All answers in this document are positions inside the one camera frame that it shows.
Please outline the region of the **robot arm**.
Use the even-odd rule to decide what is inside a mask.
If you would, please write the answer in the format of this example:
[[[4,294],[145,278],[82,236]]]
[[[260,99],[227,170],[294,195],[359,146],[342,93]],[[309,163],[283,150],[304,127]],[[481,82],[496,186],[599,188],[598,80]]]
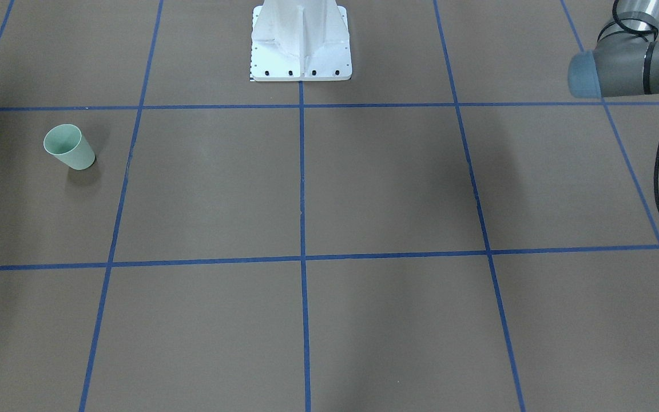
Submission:
[[[594,49],[571,58],[567,83],[578,98],[659,94],[659,1],[615,1]]]

